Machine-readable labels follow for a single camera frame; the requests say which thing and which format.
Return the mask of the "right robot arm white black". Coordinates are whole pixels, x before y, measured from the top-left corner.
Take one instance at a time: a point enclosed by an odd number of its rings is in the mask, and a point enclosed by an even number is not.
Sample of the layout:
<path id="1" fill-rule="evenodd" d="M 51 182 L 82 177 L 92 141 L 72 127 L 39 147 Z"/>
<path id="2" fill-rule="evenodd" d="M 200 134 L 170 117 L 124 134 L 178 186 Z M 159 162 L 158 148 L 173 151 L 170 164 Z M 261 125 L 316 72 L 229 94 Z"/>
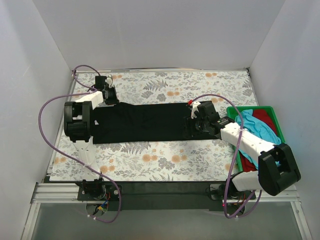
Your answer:
<path id="1" fill-rule="evenodd" d="M 191 115 L 185 121 L 187 135 L 196 137 L 209 134 L 221 139 L 247 154 L 257 164 L 256 171 L 241 172 L 230 178 L 227 195 L 237 199 L 245 191 L 263 190 L 276 196 L 301 180 L 301 173 L 292 149 L 284 142 L 267 141 L 245 127 L 245 113 L 239 112 L 239 122 L 230 117 L 220 117 L 212 102 L 188 102 Z"/>

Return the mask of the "black t shirt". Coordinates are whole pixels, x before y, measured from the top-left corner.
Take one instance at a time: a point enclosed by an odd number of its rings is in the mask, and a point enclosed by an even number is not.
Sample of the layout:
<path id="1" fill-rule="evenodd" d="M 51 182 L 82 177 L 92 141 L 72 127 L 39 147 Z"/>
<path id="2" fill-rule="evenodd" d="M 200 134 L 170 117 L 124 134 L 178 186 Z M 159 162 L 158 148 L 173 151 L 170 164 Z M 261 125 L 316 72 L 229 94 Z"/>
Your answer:
<path id="1" fill-rule="evenodd" d="M 97 107 L 92 119 L 94 144 L 216 140 L 195 128 L 186 103 L 132 105 L 120 102 Z"/>

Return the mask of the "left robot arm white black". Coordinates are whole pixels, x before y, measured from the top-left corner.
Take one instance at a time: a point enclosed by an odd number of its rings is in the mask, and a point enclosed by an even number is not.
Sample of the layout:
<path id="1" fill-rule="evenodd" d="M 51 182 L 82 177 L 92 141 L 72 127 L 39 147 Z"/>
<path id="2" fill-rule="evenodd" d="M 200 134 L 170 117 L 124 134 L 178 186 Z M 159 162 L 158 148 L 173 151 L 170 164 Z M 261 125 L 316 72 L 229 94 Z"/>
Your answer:
<path id="1" fill-rule="evenodd" d="M 111 75 L 97 75 L 93 87 L 95 92 L 64 104 L 64 133 L 73 143 L 78 159 L 84 163 L 81 179 L 85 181 L 100 178 L 93 145 L 93 129 L 96 125 L 93 111 L 102 103 L 115 105 L 119 102 Z"/>

